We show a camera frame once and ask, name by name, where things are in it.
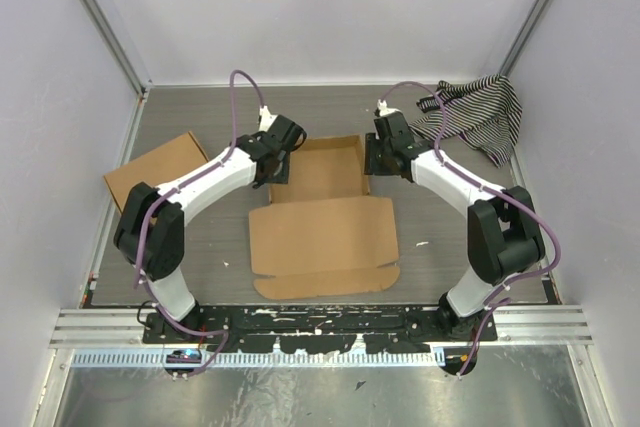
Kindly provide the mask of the folded brown cardboard box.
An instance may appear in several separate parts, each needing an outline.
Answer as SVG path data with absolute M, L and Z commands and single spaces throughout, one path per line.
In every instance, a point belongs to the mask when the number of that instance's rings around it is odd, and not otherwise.
M 145 182 L 157 187 L 188 174 L 208 161 L 205 150 L 189 131 L 105 174 L 104 180 L 117 211 L 121 213 L 130 190 L 138 183 Z

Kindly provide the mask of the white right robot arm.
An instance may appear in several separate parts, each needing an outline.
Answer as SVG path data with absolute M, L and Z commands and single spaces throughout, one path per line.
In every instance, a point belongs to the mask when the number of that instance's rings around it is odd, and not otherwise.
M 364 173 L 397 176 L 424 187 L 466 220 L 469 267 L 441 296 L 436 311 L 442 334 L 462 341 L 474 331 L 475 318 L 497 287 L 545 256 L 538 222 L 520 209 L 534 210 L 531 196 L 521 186 L 488 183 L 431 142 L 415 140 L 397 109 L 377 109 L 374 125 L 376 131 L 365 135 Z

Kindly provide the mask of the striped black white cloth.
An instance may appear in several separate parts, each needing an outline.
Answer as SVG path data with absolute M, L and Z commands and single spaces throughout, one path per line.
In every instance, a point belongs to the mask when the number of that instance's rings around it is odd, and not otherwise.
M 418 100 L 417 107 L 423 116 L 410 124 L 414 135 L 431 142 L 438 134 L 458 137 L 498 168 L 511 160 L 523 109 L 507 77 L 489 75 L 466 84 L 442 80 L 436 94 Z

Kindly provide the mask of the brown cardboard box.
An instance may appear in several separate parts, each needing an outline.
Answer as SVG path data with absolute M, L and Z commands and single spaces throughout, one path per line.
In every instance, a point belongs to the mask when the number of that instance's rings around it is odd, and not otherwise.
M 205 150 L 189 131 L 105 174 L 104 180 L 117 211 L 121 213 L 130 190 L 138 183 L 145 182 L 157 187 L 188 174 L 208 161 Z
M 310 139 L 249 213 L 254 287 L 274 301 L 380 292 L 399 278 L 393 202 L 370 191 L 358 135 Z

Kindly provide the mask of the aluminium front frame rail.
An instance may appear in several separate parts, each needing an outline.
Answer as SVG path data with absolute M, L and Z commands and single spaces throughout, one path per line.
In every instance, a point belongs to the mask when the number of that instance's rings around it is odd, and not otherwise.
M 593 338 L 583 310 L 574 305 L 503 306 L 493 313 L 500 345 L 591 345 Z M 64 309 L 50 340 L 52 345 L 138 346 L 143 327 L 133 309 Z

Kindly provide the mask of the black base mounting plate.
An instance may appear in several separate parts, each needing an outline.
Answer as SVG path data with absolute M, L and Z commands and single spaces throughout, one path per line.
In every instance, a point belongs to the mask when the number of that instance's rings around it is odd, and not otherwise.
M 158 312 L 136 316 L 143 327 L 143 343 L 204 344 L 209 352 L 285 354 L 301 350 L 308 355 L 346 353 L 358 341 L 370 355 L 381 353 L 426 353 L 432 342 L 471 342 L 483 314 L 449 322 L 429 306 L 384 305 L 293 305 L 293 306 L 204 306 L 195 315 L 192 330 L 212 331 L 201 339 L 175 329 Z

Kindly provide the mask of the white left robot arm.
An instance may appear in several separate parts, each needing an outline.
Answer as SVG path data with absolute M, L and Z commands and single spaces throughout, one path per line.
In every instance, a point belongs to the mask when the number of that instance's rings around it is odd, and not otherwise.
M 299 124 L 263 107 L 258 131 L 238 137 L 213 160 L 157 187 L 140 182 L 129 191 L 114 245 L 134 267 L 135 283 L 145 287 L 176 342 L 204 334 L 200 306 L 181 270 L 186 227 L 238 189 L 287 183 L 290 156 L 306 139 Z

